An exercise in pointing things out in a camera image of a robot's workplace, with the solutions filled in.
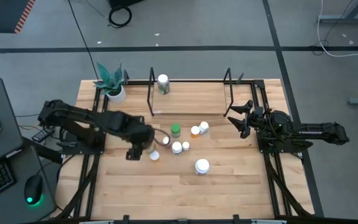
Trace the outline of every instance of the wooden table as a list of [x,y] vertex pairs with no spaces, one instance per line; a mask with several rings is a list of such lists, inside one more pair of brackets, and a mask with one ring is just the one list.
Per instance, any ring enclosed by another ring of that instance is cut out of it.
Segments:
[[[288,113],[280,80],[264,81],[270,107]],[[228,106],[229,85],[223,88]],[[152,117],[146,101],[147,86],[125,86],[125,90],[126,100],[109,103],[108,110],[142,115],[146,123],[168,132],[173,123],[179,123],[181,136],[173,140],[188,141],[190,150],[174,156],[171,150],[158,147],[158,162],[152,162],[145,152],[140,161],[127,161],[125,154],[130,144],[107,135],[106,151],[99,163],[92,220],[122,220],[123,215],[130,215],[131,220],[232,219],[233,214],[239,214],[240,218],[273,218],[263,155],[254,130],[247,139],[241,139],[222,114],[156,114]],[[83,80],[76,106],[91,110],[94,94],[92,81]],[[252,99],[248,86],[233,85],[233,94],[234,105],[244,105]],[[233,111],[228,116],[243,119]],[[201,121],[209,123],[209,132],[192,138],[190,128]],[[202,158],[207,159],[211,167],[207,175],[197,176],[195,162]],[[75,156],[62,168],[56,194],[60,207],[64,207],[77,190],[82,160],[83,156]],[[313,213],[301,161],[293,155],[282,154],[282,165],[289,190]],[[276,191],[283,213],[278,187]],[[87,198],[85,192],[80,215],[85,214]]]

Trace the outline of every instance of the green bottle cap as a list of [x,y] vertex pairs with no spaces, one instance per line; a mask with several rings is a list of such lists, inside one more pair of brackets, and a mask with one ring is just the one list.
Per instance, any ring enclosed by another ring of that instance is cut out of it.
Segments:
[[172,133],[179,133],[180,132],[180,125],[179,124],[173,124],[171,127]]

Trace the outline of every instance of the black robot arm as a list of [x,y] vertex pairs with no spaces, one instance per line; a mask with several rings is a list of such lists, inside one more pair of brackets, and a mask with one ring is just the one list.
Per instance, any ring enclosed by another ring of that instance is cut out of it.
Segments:
[[232,117],[228,119],[241,132],[241,138],[248,137],[250,128],[254,128],[259,144],[261,148],[267,149],[266,152],[300,152],[313,145],[306,139],[319,139],[337,145],[349,142],[345,129],[340,124],[295,124],[282,111],[264,112],[262,107],[256,106],[250,113],[252,105],[250,100],[244,106],[232,106],[232,110],[239,114],[245,113],[246,116],[243,120]]
[[41,126],[60,126],[74,134],[88,146],[98,145],[99,138],[94,128],[83,128],[76,122],[91,124],[105,133],[132,143],[126,159],[139,160],[142,151],[151,146],[154,128],[144,124],[144,117],[131,116],[121,111],[96,112],[70,106],[62,100],[46,101],[38,117]]

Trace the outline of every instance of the white bottle cap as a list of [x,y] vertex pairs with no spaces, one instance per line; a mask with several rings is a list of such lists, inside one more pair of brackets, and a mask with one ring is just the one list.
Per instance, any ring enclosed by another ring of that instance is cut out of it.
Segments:
[[208,128],[209,128],[208,123],[205,122],[205,121],[201,122],[200,128],[201,128],[201,129],[208,129]]
[[196,162],[198,172],[205,174],[209,170],[209,162],[206,159],[199,159]]
[[181,152],[181,144],[180,144],[180,142],[174,142],[172,144],[172,151],[174,153],[180,153]]
[[197,127],[197,126],[193,126],[193,127],[191,128],[191,133],[194,134],[194,135],[199,134],[199,133],[200,133],[200,128]]
[[184,150],[184,151],[189,150],[190,143],[188,143],[188,142],[184,142],[184,143],[182,143],[181,145],[182,145],[182,147],[183,147],[183,150]]
[[164,145],[169,144],[169,138],[168,138],[168,137],[164,137],[164,138],[162,139],[162,143],[163,143]]
[[154,151],[150,154],[150,159],[152,159],[153,161],[156,161],[159,158],[160,158],[160,154],[157,151]]
[[168,82],[168,77],[166,74],[161,74],[158,76],[157,80],[161,84],[166,84]]

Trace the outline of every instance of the orange striped tape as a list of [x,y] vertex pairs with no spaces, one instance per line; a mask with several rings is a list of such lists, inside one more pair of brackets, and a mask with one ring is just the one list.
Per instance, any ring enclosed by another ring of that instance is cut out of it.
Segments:
[[29,14],[31,12],[31,9],[34,6],[34,2],[35,2],[34,0],[29,0],[27,5],[25,6],[24,11],[23,11],[22,15],[19,18],[19,21],[17,21],[17,25],[16,25],[16,28],[15,28],[15,33],[16,34],[18,34],[22,30],[22,28],[24,26],[24,23],[25,23],[25,20],[29,16]]

